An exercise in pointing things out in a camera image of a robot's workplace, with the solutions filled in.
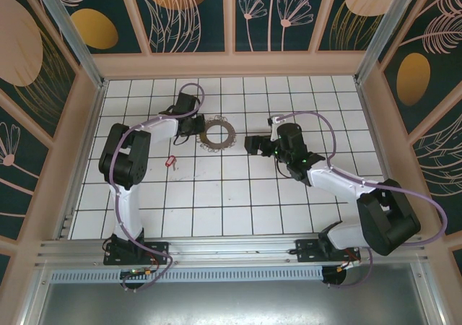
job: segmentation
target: small red clip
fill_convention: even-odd
[[[168,168],[176,161],[175,155],[171,155],[168,157],[167,161],[165,162],[165,166]]]

